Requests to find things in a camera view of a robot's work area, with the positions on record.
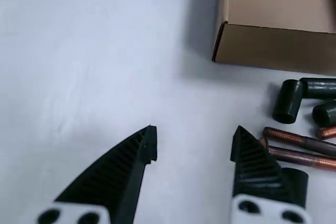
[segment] brown cardboard box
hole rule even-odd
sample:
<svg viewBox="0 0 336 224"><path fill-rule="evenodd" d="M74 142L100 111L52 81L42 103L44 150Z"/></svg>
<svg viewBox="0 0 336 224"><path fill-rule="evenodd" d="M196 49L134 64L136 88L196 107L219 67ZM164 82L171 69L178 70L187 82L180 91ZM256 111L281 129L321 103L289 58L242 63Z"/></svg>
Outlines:
<svg viewBox="0 0 336 224"><path fill-rule="evenodd" d="M213 60L336 74L336 0L219 0Z"/></svg>

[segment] black rubber cap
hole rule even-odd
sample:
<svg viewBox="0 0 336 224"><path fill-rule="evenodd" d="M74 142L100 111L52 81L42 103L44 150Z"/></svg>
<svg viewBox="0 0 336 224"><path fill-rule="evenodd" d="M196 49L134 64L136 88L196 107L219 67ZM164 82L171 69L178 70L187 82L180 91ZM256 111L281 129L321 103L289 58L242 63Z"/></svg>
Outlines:
<svg viewBox="0 0 336 224"><path fill-rule="evenodd" d="M312 115L320 127L336 125L336 101L315 106Z"/></svg>
<svg viewBox="0 0 336 224"><path fill-rule="evenodd" d="M290 124L295 122L303 98L304 86L298 80L283 82L273 109L274 120Z"/></svg>
<svg viewBox="0 0 336 224"><path fill-rule="evenodd" d="M301 78L304 84L303 98L336 99L336 79Z"/></svg>
<svg viewBox="0 0 336 224"><path fill-rule="evenodd" d="M295 197L294 204L306 208L308 174L293 168L283 168L281 171L292 185Z"/></svg>

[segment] white plastic part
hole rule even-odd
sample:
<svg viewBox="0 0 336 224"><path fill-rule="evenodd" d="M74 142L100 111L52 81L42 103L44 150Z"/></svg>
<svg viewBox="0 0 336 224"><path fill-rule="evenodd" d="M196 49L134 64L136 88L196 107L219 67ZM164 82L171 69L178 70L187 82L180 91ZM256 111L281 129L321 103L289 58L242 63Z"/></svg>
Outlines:
<svg viewBox="0 0 336 224"><path fill-rule="evenodd" d="M312 224L312 220L297 205L250 195L238 195L232 199L231 224L289 223Z"/></svg>
<svg viewBox="0 0 336 224"><path fill-rule="evenodd" d="M79 224L79 219L86 214L96 214L99 217L97 224L110 224L110 216L108 211L103 206L84 205L74 203L54 202L50 205L31 205L23 214L19 224L40 224L39 217L49 211L58 210L59 217L52 224Z"/></svg>

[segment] copper threaded stud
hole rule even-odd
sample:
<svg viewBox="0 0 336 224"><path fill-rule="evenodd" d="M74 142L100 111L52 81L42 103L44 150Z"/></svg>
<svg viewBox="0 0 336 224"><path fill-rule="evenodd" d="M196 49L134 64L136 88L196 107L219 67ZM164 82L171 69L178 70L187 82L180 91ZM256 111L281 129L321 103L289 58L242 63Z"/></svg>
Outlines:
<svg viewBox="0 0 336 224"><path fill-rule="evenodd" d="M336 157L336 144L322 142L316 138L301 136L295 133L271 127L265 127L262 135L266 138L281 140L284 143L296 145L306 150L319 152L331 157Z"/></svg>
<svg viewBox="0 0 336 224"><path fill-rule="evenodd" d="M320 128L316 131L316 136L321 140L336 137L336 126Z"/></svg>
<svg viewBox="0 0 336 224"><path fill-rule="evenodd" d="M260 142L263 146L268 146L267 140L260 139ZM279 161L336 172L336 159L334 158L288 150L275 146L268 146L268 152Z"/></svg>

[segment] white surface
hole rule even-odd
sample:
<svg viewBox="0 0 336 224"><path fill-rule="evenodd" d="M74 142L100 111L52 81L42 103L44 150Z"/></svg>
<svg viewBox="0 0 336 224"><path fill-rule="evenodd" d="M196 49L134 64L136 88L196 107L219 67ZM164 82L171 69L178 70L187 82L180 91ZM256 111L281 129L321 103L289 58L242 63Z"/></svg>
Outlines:
<svg viewBox="0 0 336 224"><path fill-rule="evenodd" d="M260 212L249 213L241 210L239 205L244 201L256 204ZM302 223L312 224L310 216L302 207L246 194L240 194L232 199L230 224L288 224L288 220L282 218L282 214L288 211L300 216Z"/></svg>
<svg viewBox="0 0 336 224"><path fill-rule="evenodd" d="M63 202L50 202L48 204L35 204L32 202L21 215L18 224L34 223L46 211L59 210L59 216L53 224L78 224L81 217L86 214L97 214L97 224L111 224L109 212L105 207Z"/></svg>
<svg viewBox="0 0 336 224"><path fill-rule="evenodd" d="M216 0L0 0L0 216L50 202L112 146L149 124L136 224L225 223L229 154L241 124L309 134L269 111L282 81L307 74L210 61ZM336 174L309 173L308 212L329 223Z"/></svg>

